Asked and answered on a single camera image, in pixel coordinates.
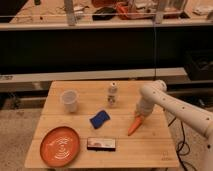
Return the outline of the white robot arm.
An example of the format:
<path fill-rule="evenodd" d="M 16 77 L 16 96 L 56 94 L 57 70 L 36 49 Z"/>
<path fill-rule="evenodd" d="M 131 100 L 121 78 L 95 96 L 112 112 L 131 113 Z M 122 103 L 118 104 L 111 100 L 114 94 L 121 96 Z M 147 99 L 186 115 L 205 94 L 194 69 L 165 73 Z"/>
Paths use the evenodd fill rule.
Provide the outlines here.
<path fill-rule="evenodd" d="M 143 84 L 139 89 L 141 98 L 136 104 L 136 115 L 147 117 L 158 105 L 197 131 L 207 139 L 201 171 L 213 171 L 213 113 L 174 98 L 166 91 L 166 83 L 162 80 Z"/>

